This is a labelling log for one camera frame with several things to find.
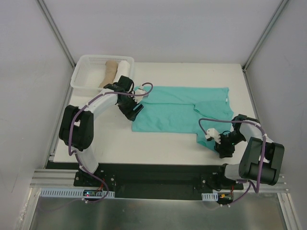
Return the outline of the teal t-shirt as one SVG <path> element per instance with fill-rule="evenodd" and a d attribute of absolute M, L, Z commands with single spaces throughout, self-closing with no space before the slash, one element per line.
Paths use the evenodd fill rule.
<path fill-rule="evenodd" d="M 215 143 L 206 140 L 204 130 L 230 131 L 234 112 L 228 94 L 228 88 L 155 86 L 142 99 L 132 131 L 196 134 L 196 142 L 212 150 Z"/>

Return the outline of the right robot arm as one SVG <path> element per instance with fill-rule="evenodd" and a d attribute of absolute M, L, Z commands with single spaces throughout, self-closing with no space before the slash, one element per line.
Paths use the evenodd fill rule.
<path fill-rule="evenodd" d="M 214 150 L 219 157 L 232 157 L 235 145 L 247 142 L 239 164 L 224 164 L 224 172 L 216 176 L 216 184 L 227 189 L 237 180 L 253 180 L 259 184 L 275 185 L 283 162 L 284 146 L 272 141 L 255 118 L 237 115 L 231 120 L 233 131 L 219 134 Z"/>

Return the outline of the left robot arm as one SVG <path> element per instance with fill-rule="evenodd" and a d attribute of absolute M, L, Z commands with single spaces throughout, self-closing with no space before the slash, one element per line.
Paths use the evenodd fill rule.
<path fill-rule="evenodd" d="M 123 115 L 134 121 L 143 109 L 141 100 L 149 94 L 145 84 L 134 89 L 129 77 L 121 76 L 117 82 L 109 83 L 101 92 L 81 106 L 66 106 L 59 129 L 59 138 L 68 146 L 69 156 L 75 156 L 79 167 L 86 172 L 85 181 L 90 186 L 101 182 L 97 172 L 98 160 L 95 155 L 99 132 L 95 131 L 94 121 L 107 109 L 116 105 Z"/>

